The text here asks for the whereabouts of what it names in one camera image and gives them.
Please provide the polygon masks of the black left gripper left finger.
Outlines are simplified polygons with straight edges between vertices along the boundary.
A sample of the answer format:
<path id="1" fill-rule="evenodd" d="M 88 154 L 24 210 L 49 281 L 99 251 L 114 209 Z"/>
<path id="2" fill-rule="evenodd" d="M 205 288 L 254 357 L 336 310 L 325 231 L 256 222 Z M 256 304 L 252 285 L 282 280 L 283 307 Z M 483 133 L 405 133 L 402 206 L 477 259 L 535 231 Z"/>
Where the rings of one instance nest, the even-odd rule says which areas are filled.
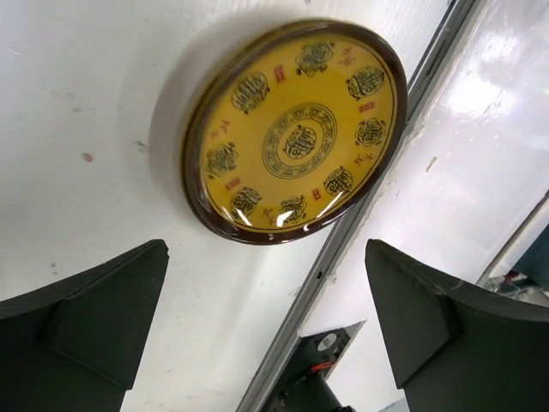
<path id="1" fill-rule="evenodd" d="M 152 239 L 1 303 L 3 411 L 119 411 L 133 388 L 169 255 Z"/>

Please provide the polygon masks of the yellow patterned plate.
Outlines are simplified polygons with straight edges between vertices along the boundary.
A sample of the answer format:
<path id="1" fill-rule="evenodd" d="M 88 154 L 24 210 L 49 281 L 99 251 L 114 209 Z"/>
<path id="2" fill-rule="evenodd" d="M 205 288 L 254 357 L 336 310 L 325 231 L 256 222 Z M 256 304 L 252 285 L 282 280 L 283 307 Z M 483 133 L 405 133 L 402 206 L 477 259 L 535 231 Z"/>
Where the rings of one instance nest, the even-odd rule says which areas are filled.
<path id="1" fill-rule="evenodd" d="M 184 128 L 187 202 L 211 232 L 252 245 L 304 238 L 381 178 L 407 114 L 393 47 L 326 18 L 274 27 L 230 55 Z"/>

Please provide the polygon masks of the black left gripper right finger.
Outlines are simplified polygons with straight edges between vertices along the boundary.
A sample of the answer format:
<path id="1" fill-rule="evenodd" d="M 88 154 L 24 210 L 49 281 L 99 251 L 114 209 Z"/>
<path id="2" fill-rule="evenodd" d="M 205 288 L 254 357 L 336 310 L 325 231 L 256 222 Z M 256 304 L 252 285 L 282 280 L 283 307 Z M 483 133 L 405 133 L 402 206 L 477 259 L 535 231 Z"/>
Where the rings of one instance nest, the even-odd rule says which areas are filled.
<path id="1" fill-rule="evenodd" d="M 477 287 L 380 239 L 365 267 L 412 411 L 546 411 L 548 310 Z"/>

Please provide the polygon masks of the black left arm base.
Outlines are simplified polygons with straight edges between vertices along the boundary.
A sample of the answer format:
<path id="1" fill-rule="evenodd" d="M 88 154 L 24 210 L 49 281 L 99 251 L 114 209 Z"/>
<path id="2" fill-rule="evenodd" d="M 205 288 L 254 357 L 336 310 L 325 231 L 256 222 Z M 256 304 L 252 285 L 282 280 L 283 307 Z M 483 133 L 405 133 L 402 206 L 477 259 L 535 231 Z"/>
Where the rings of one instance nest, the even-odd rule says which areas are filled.
<path id="1" fill-rule="evenodd" d="M 327 377 L 362 326 L 358 322 L 344 328 L 301 337 L 261 411 L 353 411 L 354 407 L 338 400 L 329 387 Z"/>

